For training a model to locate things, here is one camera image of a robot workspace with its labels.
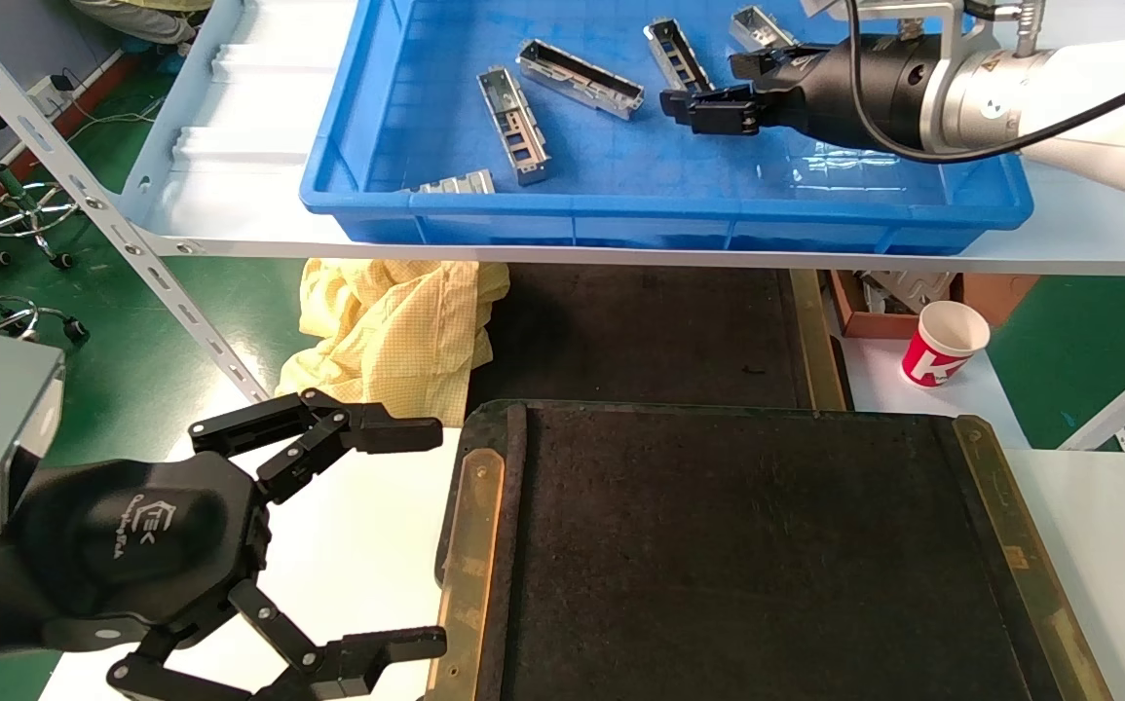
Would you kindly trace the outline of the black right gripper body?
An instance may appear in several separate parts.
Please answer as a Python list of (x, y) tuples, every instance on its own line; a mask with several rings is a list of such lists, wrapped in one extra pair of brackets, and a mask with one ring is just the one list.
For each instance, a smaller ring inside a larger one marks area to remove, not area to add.
[[(821, 54), (803, 65), (780, 68), (763, 77), (768, 104), (763, 126), (783, 126), (828, 145), (879, 149), (854, 106), (848, 74), (850, 41), (820, 46)], [(878, 128), (902, 147), (921, 149), (919, 128), (928, 83), (928, 41), (861, 39), (860, 91), (864, 111)]]

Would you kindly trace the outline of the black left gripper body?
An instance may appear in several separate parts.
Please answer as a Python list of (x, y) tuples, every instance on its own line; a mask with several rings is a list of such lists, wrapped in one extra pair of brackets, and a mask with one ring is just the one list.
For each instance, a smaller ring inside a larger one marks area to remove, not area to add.
[(212, 452), (50, 469), (7, 534), (44, 600), (40, 644), (57, 651), (201, 642), (236, 615), (231, 590), (264, 569), (270, 541), (256, 483)]

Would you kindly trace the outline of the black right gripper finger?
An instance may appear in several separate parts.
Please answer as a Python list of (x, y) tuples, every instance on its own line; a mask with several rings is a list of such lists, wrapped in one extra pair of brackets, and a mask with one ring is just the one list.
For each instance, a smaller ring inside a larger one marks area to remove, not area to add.
[(803, 65), (809, 59), (820, 54), (820, 46), (767, 46), (754, 52), (731, 54), (730, 69), (735, 80), (757, 81), (763, 77), (774, 75), (780, 68)]
[(732, 86), (713, 92), (664, 90), (662, 111), (695, 134), (758, 134), (768, 99), (753, 86)]

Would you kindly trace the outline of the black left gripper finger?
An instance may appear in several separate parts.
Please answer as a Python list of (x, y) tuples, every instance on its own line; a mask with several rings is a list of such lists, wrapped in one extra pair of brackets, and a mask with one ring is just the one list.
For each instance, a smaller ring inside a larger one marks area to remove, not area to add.
[(393, 417), (381, 403), (344, 403), (310, 387), (189, 426), (194, 452), (230, 459), (286, 442), (256, 469), (262, 498), (284, 504), (346, 453), (424, 453), (443, 443), (436, 417)]
[(248, 578), (231, 588), (227, 602), (285, 660), (285, 669), (268, 686), (251, 692), (170, 669), (166, 660), (179, 639), (158, 630), (112, 665), (108, 686), (130, 700), (344, 700), (370, 695), (393, 664), (446, 655), (446, 630), (440, 626), (348, 635), (318, 646)]

